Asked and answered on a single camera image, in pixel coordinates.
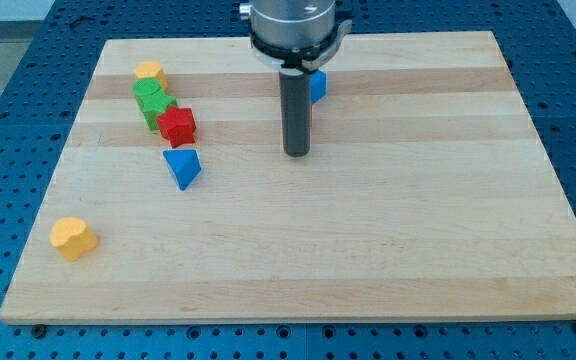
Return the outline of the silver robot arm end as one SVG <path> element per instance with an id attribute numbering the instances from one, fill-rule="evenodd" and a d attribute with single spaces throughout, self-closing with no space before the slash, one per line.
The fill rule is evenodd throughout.
<path id="1" fill-rule="evenodd" d="M 249 0 L 238 12 L 257 59 L 287 75 L 318 71 L 352 29 L 334 0 Z"/>

